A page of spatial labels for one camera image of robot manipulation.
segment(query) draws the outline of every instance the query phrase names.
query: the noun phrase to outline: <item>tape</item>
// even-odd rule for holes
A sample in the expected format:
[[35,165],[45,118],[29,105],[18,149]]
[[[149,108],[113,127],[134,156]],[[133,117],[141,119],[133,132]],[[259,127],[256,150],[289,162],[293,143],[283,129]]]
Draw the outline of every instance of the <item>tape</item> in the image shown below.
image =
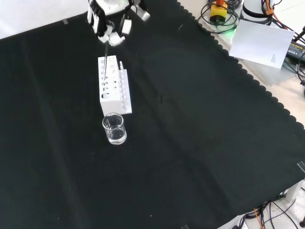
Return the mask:
[[181,229],[189,229],[189,227],[185,224]]
[[305,172],[305,165],[303,161],[300,161],[299,163],[297,163],[297,165],[301,168],[301,170],[303,170],[303,172]]

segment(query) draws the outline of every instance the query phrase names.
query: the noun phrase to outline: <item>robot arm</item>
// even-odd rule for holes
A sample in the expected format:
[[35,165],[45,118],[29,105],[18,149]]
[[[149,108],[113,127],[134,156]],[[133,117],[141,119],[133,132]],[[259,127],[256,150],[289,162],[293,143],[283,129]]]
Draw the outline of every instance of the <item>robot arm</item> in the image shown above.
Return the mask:
[[122,17],[120,29],[129,34],[132,22],[125,19],[125,14],[130,9],[144,21],[150,17],[143,0],[89,0],[87,20],[100,41],[116,46],[123,42],[125,37],[120,35],[121,31],[114,30],[115,24],[110,20]]

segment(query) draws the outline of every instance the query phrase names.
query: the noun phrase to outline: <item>white paper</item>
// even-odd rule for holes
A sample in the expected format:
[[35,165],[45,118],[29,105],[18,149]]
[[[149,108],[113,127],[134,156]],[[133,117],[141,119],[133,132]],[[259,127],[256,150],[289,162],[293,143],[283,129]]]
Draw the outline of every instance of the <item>white paper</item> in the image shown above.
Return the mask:
[[230,56],[281,68],[294,32],[240,20]]

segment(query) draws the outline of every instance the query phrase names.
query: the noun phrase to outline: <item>black tablecloth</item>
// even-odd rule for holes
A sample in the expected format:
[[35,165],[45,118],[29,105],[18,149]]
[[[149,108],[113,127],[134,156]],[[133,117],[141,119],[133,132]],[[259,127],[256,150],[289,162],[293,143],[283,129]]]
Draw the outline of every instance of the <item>black tablecloth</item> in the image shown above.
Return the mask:
[[1,228],[213,229],[304,177],[303,126],[175,0],[146,4],[109,50],[131,89],[121,146],[86,15],[0,41]]

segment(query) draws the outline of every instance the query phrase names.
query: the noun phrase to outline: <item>hole in rack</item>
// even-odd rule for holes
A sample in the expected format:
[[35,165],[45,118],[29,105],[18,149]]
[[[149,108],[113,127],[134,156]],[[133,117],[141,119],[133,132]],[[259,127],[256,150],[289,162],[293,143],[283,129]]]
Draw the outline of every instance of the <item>hole in rack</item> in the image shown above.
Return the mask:
[[102,94],[102,99],[108,99],[108,98],[109,98],[109,93]]

